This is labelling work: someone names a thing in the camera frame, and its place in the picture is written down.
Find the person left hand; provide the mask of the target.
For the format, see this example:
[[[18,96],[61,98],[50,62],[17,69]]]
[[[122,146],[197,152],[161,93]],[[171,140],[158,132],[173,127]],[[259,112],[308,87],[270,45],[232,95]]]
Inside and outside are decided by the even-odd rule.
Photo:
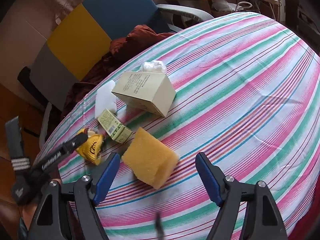
[[[32,200],[28,205],[23,206],[21,209],[22,220],[24,221],[27,230],[30,228],[38,203],[39,200]]]

